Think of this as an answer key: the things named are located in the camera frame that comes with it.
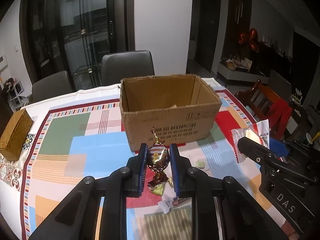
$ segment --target patterned tablecloth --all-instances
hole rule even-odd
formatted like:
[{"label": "patterned tablecloth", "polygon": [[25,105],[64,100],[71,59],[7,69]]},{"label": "patterned tablecloth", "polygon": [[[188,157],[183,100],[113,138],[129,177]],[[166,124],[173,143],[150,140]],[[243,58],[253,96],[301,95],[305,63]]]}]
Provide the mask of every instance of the patterned tablecloth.
[{"label": "patterned tablecloth", "polygon": [[[255,120],[224,87],[214,87],[222,106],[207,138],[179,145],[182,156],[194,165],[206,163],[209,176],[235,177],[258,203],[282,226],[284,218],[259,192],[259,166],[246,159],[237,163],[231,129],[244,128]],[[125,166],[131,152],[121,123],[119,95],[113,99],[52,109],[38,133],[29,135],[17,163],[0,162],[1,180],[21,192],[22,239],[28,239],[47,215],[84,177],[101,178]],[[165,170],[170,176],[170,165]],[[147,170],[146,181],[153,173]],[[191,202],[164,215],[157,203],[175,196],[167,183],[163,196],[150,193],[127,199],[128,239],[190,239]],[[102,205],[98,216],[100,223]]]}]

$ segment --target small cardboard box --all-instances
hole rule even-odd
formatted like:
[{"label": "small cardboard box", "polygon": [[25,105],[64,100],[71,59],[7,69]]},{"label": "small cardboard box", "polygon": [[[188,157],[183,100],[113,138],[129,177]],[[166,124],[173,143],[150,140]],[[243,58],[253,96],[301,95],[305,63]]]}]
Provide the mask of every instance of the small cardboard box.
[{"label": "small cardboard box", "polygon": [[0,138],[0,153],[8,161],[20,158],[23,144],[33,124],[25,109],[13,113]]},{"label": "small cardboard box", "polygon": [[120,111],[130,149],[152,146],[152,127],[166,145],[207,137],[221,106],[219,96],[199,76],[124,78]]}]

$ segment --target brown candy wrapper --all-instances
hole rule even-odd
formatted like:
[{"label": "brown candy wrapper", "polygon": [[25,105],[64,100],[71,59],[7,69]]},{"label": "brown candy wrapper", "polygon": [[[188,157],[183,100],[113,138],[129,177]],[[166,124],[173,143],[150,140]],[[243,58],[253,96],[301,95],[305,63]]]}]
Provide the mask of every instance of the brown candy wrapper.
[{"label": "brown candy wrapper", "polygon": [[164,145],[164,141],[160,141],[158,136],[156,135],[154,127],[152,128],[151,132],[155,136],[156,140],[155,143],[148,150],[147,165],[150,170],[154,171],[155,175],[153,176],[152,181],[148,182],[148,187],[151,190],[151,192],[153,192],[156,189],[157,185],[162,184],[161,187],[157,187],[162,188],[162,195],[164,184],[168,180],[167,175],[164,173],[164,169],[168,166],[170,162],[170,156],[167,147]]}]

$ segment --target dining table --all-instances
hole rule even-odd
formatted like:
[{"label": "dining table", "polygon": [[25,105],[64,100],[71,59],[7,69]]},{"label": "dining table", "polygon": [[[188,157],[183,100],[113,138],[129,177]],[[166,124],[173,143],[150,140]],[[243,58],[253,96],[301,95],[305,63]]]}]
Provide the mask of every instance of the dining table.
[{"label": "dining table", "polygon": [[[193,166],[204,162],[203,170],[211,177],[233,176],[281,227],[285,218],[259,191],[260,166],[249,158],[239,163],[235,154],[231,130],[254,124],[255,119],[214,78],[203,80],[222,105],[207,138],[179,144],[180,155]],[[0,212],[19,239],[27,240],[85,176],[109,176],[137,154],[130,150],[121,122],[120,86],[79,90],[25,106],[34,123],[21,156],[16,162],[0,156]],[[164,172],[172,176],[170,165]],[[146,182],[152,177],[147,169]],[[145,183],[140,198],[127,198],[128,240],[190,239],[191,200],[164,214],[158,202],[172,197],[169,183],[162,196],[151,193]]]}]

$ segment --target metal bolt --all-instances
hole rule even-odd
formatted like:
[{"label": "metal bolt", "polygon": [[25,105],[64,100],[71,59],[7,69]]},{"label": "metal bolt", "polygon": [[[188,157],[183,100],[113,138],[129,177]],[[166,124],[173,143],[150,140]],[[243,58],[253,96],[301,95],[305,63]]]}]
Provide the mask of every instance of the metal bolt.
[{"label": "metal bolt", "polygon": [[190,167],[190,168],[188,169],[188,172],[191,173],[191,174],[194,174],[194,173],[197,172],[197,168],[195,168],[195,167]]},{"label": "metal bolt", "polygon": [[128,173],[130,171],[130,168],[129,167],[122,167],[120,169],[121,173],[125,174],[125,173]]},{"label": "metal bolt", "polygon": [[224,179],[225,179],[226,182],[228,182],[228,183],[234,183],[234,182],[235,182],[234,177],[231,177],[231,176],[226,176]]},{"label": "metal bolt", "polygon": [[269,173],[271,176],[275,176],[277,172],[275,170],[271,170],[271,171],[269,171]]},{"label": "metal bolt", "polygon": [[93,177],[92,176],[86,176],[84,179],[83,179],[83,182],[85,184],[90,184],[91,182],[93,182]]}]

